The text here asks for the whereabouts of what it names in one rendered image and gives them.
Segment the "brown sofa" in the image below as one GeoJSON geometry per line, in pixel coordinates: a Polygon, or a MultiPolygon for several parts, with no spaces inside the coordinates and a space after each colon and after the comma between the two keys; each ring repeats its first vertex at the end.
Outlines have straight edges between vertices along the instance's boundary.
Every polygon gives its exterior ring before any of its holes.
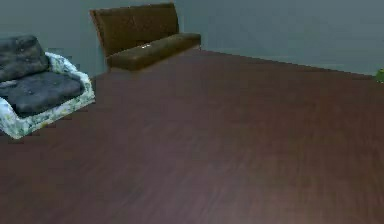
{"type": "Polygon", "coordinates": [[[179,31],[172,2],[92,9],[90,16],[108,69],[138,71],[201,46],[200,34],[179,31]]]}

